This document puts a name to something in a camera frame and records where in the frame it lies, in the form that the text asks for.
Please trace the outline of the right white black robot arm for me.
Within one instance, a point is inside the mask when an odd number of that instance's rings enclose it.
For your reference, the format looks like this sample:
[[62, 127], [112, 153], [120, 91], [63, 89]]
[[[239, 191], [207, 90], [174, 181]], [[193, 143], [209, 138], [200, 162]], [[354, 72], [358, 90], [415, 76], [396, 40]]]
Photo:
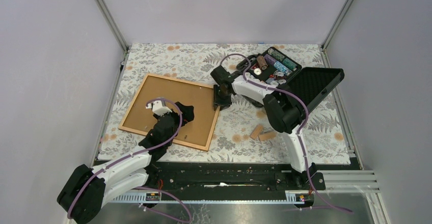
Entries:
[[232, 95], [249, 96], [263, 104], [270, 125], [282, 134], [286, 143], [293, 185], [299, 189], [307, 188], [313, 180], [310, 171], [314, 165], [308, 159], [302, 132], [309, 116], [305, 103], [289, 91], [259, 82], [245, 73], [230, 74], [222, 66], [214, 68], [210, 75], [216, 82], [215, 106], [229, 107]]

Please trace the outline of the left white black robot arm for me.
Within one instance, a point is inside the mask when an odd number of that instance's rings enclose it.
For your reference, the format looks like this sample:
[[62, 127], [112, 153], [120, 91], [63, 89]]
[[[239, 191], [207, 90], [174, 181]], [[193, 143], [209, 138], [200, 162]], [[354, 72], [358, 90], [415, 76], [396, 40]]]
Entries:
[[128, 153], [104, 164], [75, 168], [57, 197], [68, 219], [88, 223], [114, 198], [131, 189], [157, 185], [157, 173], [148, 169], [167, 152], [180, 128], [194, 120], [194, 107], [157, 98], [146, 103], [156, 123], [143, 140]]

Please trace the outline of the wooden picture frame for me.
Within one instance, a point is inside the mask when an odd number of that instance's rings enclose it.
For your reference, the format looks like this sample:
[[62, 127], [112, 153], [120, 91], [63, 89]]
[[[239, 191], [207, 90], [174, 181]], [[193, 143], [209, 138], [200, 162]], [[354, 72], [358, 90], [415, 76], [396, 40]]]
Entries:
[[147, 74], [132, 99], [119, 129], [146, 135], [157, 121], [151, 109], [146, 108], [146, 103], [159, 97], [194, 107], [194, 120], [180, 129], [173, 143], [208, 151], [220, 111], [219, 107], [213, 107], [212, 85]]

